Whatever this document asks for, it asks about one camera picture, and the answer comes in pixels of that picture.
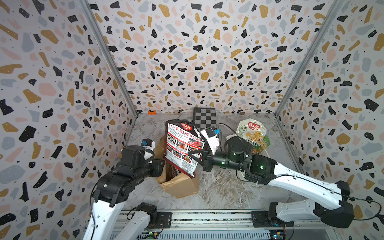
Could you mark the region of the red black white sauce packet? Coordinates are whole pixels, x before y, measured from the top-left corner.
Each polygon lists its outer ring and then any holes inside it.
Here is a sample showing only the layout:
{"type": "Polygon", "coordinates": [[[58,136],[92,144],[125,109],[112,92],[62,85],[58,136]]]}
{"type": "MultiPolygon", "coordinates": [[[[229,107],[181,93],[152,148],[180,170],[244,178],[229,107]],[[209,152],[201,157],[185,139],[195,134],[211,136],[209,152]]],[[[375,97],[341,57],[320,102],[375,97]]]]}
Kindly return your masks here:
{"type": "Polygon", "coordinates": [[[195,126],[188,120],[166,121],[165,147],[165,159],[182,173],[194,178],[198,165],[195,158],[200,159],[201,154],[190,157],[189,152],[205,147],[205,141],[195,126]]]}

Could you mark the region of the brown paper bag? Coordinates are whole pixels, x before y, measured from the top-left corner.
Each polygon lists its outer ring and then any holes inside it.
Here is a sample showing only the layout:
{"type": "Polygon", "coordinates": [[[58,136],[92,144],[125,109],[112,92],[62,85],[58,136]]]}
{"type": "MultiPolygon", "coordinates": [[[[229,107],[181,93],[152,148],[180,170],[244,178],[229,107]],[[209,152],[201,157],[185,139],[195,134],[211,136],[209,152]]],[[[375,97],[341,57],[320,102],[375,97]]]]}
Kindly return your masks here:
{"type": "Polygon", "coordinates": [[[188,175],[180,172],[175,166],[165,159],[165,137],[160,138],[160,143],[155,148],[155,156],[161,157],[164,163],[163,171],[156,178],[161,188],[176,199],[195,195],[199,192],[199,177],[190,178],[188,175]]]}

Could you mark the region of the large white yellow snack packet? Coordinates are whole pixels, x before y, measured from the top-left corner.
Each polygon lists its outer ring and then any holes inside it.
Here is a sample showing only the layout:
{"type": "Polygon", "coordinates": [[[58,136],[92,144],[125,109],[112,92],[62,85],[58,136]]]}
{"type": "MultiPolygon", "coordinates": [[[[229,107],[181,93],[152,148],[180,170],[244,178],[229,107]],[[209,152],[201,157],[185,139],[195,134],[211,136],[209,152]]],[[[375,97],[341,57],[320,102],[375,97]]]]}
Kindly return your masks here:
{"type": "Polygon", "coordinates": [[[257,120],[240,121],[236,133],[253,146],[254,154],[260,154],[271,144],[266,127],[257,120]]]}

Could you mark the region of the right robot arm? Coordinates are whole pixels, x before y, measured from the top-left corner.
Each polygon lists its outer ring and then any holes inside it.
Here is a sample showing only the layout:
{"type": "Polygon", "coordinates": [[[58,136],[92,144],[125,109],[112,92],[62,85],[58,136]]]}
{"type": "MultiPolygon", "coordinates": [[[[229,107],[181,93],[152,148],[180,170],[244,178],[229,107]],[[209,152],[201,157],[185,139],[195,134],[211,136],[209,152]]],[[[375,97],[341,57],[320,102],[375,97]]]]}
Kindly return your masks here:
{"type": "Polygon", "coordinates": [[[305,197],[292,203],[270,203],[271,222],[289,223],[297,220],[320,220],[340,229],[348,228],[355,218],[354,208],[348,202],[350,186],[344,181],[327,183],[291,170],[277,161],[253,154],[252,145],[239,137],[226,141],[225,152],[190,151],[205,172],[214,166],[244,171],[246,181],[258,185],[282,188],[305,197]]]}

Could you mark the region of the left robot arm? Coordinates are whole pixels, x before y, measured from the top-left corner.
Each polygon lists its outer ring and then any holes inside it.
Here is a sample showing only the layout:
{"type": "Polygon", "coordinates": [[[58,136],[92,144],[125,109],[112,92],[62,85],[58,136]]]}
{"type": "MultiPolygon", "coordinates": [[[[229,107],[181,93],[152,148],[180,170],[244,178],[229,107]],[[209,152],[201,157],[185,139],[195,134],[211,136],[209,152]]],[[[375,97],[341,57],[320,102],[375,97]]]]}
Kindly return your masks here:
{"type": "Polygon", "coordinates": [[[164,162],[155,158],[156,143],[144,139],[140,146],[125,146],[116,167],[103,175],[90,196],[91,218],[85,240],[107,240],[131,192],[146,178],[157,178],[164,162]]]}

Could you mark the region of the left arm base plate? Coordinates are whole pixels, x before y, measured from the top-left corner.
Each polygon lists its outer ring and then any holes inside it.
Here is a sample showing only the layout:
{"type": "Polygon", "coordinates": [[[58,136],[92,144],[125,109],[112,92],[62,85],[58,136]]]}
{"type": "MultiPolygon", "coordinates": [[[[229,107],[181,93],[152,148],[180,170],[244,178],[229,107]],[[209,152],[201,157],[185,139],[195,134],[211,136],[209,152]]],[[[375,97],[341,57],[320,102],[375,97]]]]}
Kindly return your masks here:
{"type": "Polygon", "coordinates": [[[135,212],[131,218],[133,224],[150,229],[170,229],[172,212],[156,212],[149,214],[144,211],[135,212]]]}

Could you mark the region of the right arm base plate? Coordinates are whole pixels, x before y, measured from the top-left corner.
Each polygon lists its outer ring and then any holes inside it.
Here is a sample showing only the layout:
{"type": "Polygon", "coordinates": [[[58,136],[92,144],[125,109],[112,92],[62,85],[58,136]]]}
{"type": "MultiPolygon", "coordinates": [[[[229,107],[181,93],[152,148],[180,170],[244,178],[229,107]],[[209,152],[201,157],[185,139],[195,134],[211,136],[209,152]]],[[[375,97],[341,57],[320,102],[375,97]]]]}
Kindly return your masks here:
{"type": "Polygon", "coordinates": [[[294,222],[284,222],[279,220],[277,217],[269,217],[268,211],[252,211],[251,220],[254,228],[283,228],[283,227],[293,227],[294,222]]]}

